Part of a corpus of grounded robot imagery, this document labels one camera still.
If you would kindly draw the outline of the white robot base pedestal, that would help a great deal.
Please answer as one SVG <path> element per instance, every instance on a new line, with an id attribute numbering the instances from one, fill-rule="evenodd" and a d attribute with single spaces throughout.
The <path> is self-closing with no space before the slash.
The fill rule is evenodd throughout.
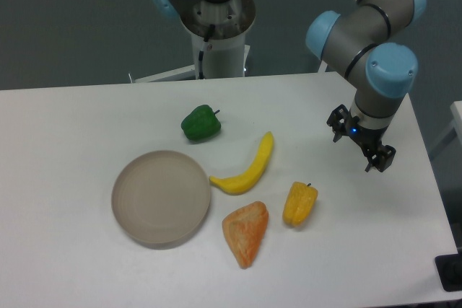
<path id="1" fill-rule="evenodd" d="M 191 37 L 193 64 L 133 80 L 134 83 L 245 76 L 246 35 L 256 18 L 253 0 L 202 1 L 180 16 Z"/>

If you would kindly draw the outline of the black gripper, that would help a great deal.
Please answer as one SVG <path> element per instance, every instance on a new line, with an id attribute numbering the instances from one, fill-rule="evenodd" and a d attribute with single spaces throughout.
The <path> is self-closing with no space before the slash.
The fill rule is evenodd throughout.
<path id="1" fill-rule="evenodd" d="M 331 128 L 337 142 L 344 136 L 350 137 L 363 151 L 367 152 L 366 172 L 371 169 L 384 172 L 393 163 L 396 150 L 383 145 L 381 140 L 387 128 L 369 129 L 361 126 L 357 119 L 349 119 L 349 111 L 344 105 L 335 108 L 326 124 Z"/>

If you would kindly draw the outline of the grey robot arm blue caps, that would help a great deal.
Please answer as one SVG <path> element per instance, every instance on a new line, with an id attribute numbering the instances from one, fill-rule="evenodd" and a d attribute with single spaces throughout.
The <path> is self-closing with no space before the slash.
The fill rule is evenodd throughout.
<path id="1" fill-rule="evenodd" d="M 403 98 L 413 86 L 418 61 L 391 36 L 419 19 L 427 0 L 355 0 L 342 16 L 327 11 L 309 26 L 305 44 L 347 80 L 356 94 L 327 124 L 335 139 L 349 137 L 378 171 L 390 167 L 396 151 L 382 142 Z M 190 34 L 197 79 L 242 77 L 245 36 L 256 18 L 253 0 L 152 0 L 168 17 L 179 17 Z"/>

